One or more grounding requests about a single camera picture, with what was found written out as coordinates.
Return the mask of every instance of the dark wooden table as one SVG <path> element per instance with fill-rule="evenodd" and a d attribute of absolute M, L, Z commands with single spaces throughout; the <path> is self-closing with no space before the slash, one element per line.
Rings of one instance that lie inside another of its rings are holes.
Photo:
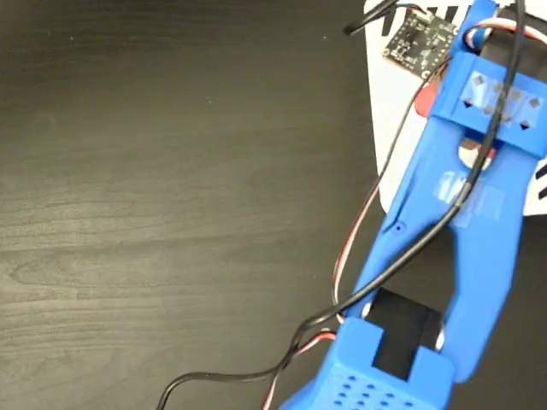
<path fill-rule="evenodd" d="M 180 372 L 271 365 L 328 305 L 375 171 L 364 42 L 340 33 L 360 9 L 4 2 L 0 409 L 149 410 Z M 544 408 L 546 227 L 526 223 L 515 292 L 451 408 Z M 445 306 L 450 242 L 391 287 Z M 324 352 L 289 369 L 279 400 Z M 264 389 L 189 384 L 169 408 L 252 409 Z"/>

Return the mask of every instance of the blue robotic gripper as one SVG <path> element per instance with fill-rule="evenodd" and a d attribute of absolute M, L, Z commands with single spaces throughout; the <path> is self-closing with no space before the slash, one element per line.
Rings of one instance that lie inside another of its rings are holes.
<path fill-rule="evenodd" d="M 460 29 L 430 118 L 356 290 L 444 215 L 468 175 L 458 149 L 464 138 L 480 143 L 484 137 L 506 69 L 468 52 L 461 36 L 492 17 L 496 6 L 476 0 Z M 282 410 L 438 410 L 446 408 L 453 384 L 471 377 L 511 288 L 527 186 L 547 154 L 547 85 L 518 73 L 509 95 L 495 161 L 450 222 L 456 289 L 444 313 L 442 348 L 419 347 L 406 379 L 375 367 L 384 329 L 362 318 L 370 296 L 347 312 L 316 377 Z"/>

